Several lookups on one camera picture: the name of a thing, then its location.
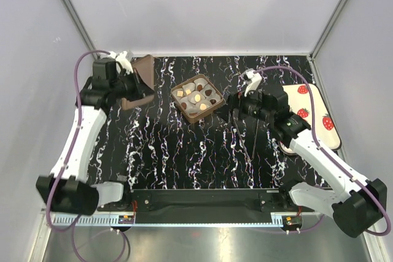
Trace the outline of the brown tin lid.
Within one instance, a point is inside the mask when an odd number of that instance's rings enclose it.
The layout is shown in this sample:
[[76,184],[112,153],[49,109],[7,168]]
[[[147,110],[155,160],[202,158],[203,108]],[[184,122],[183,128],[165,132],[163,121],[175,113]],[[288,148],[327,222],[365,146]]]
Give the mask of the brown tin lid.
[[[146,55],[140,58],[133,58],[131,60],[133,70],[137,72],[139,78],[152,90],[154,90],[154,57],[152,55]],[[136,101],[129,101],[122,99],[121,108],[122,110],[130,110],[136,107],[141,107],[154,100],[154,94],[147,94],[142,99]]]

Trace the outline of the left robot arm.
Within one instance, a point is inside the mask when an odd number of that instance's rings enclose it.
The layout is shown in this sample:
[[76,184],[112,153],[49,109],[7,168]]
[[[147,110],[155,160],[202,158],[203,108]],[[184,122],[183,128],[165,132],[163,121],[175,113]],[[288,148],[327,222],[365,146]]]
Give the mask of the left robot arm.
[[115,179],[88,184],[88,164],[96,138],[111,108],[120,99],[124,109],[154,98],[154,58],[146,55],[128,61],[117,56],[97,59],[92,75],[79,92],[74,120],[64,149],[48,176],[39,176],[36,188],[51,212],[92,215],[112,203],[127,210],[133,202],[125,181]]

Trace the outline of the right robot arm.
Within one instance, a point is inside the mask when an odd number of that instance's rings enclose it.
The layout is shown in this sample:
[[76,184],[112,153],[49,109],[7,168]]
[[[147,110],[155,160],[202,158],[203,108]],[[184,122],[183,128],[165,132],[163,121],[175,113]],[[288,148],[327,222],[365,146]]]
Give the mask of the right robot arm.
[[294,210],[307,207],[334,220],[349,237],[367,232],[382,218],[390,233],[392,225],[386,212],[387,186],[380,179],[368,180],[331,151],[302,117],[292,112],[288,95],[280,85],[249,93],[231,94],[218,109],[220,118],[229,121],[251,117],[267,124],[270,135],[301,156],[330,185],[329,190],[293,180],[280,188],[280,206]]

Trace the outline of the silver metal tongs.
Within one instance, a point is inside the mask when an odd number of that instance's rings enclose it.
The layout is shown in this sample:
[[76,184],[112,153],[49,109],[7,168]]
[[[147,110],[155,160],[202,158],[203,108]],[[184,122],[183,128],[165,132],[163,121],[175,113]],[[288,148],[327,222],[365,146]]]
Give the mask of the silver metal tongs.
[[[249,153],[248,153],[248,151],[247,151],[247,148],[246,148],[245,137],[243,137],[243,136],[241,135],[240,129],[239,129],[239,126],[238,126],[238,124],[237,124],[236,119],[234,119],[234,118],[232,117],[232,118],[231,118],[231,121],[232,121],[232,124],[235,126],[236,133],[237,133],[237,135],[238,135],[238,137],[239,137],[240,145],[241,145],[242,148],[244,149],[244,152],[245,152],[245,154],[246,154],[246,156],[247,156],[247,159],[251,162],[251,161],[255,158],[255,146],[256,146],[256,142],[257,142],[257,138],[256,138],[257,133],[256,133],[255,136],[254,136],[254,143],[253,143],[253,145],[252,145],[252,153],[251,153],[251,155],[249,155]],[[259,123],[257,122],[257,125],[256,125],[256,127],[255,127],[255,131],[256,131],[256,132],[258,132],[258,127],[259,127]]]

